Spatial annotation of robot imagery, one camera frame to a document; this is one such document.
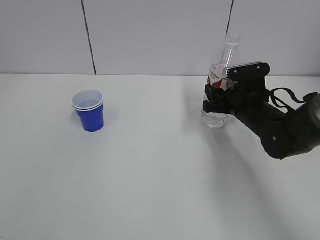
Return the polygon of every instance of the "white table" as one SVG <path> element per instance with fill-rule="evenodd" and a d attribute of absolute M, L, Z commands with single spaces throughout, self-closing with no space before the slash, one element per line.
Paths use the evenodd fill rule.
<path fill-rule="evenodd" d="M 0 75 L 0 240 L 320 239 L 320 148 L 275 160 L 235 118 L 206 128 L 205 83 Z M 320 78 L 267 87 L 301 99 Z M 105 98 L 94 133 L 71 107 L 86 88 Z"/>

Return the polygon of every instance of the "cup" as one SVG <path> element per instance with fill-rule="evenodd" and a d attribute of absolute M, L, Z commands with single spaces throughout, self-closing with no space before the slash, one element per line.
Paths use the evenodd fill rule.
<path fill-rule="evenodd" d="M 103 102 L 103 94 L 95 89 L 82 90 L 73 96 L 72 106 L 87 132 L 95 132 L 103 128 Z"/>

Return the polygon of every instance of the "plastic cup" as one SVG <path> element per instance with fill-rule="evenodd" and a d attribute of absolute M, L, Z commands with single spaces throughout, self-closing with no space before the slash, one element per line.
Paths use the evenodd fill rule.
<path fill-rule="evenodd" d="M 84 130 L 95 132 L 104 126 L 104 96 L 95 89 L 78 92 L 72 98 L 72 106 L 81 119 Z"/>

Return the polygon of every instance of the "red label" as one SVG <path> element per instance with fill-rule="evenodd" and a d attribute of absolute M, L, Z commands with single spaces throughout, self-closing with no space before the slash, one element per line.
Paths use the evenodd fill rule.
<path fill-rule="evenodd" d="M 219 88 L 221 88 L 221 83 L 222 83 L 222 79 L 221 79 L 220 81 L 217 81 L 217 82 L 215 82 L 214 84 L 212 84 L 212 86 L 213 86 L 214 88 L 219 89 Z"/>

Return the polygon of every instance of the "plastic bottle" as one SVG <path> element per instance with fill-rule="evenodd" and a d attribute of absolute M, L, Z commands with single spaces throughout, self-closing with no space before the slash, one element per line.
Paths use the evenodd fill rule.
<path fill-rule="evenodd" d="M 222 52 L 213 56 L 210 61 L 208 84 L 215 88 L 227 90 L 235 85 L 235 82 L 227 80 L 223 76 L 224 68 L 241 64 L 239 47 L 240 36 L 234 33 L 228 33 L 224 40 Z M 207 95 L 204 95 L 204 100 L 208 100 Z M 221 113 L 206 113 L 202 110 L 203 123 L 212 129 L 222 128 L 228 121 L 228 114 Z"/>

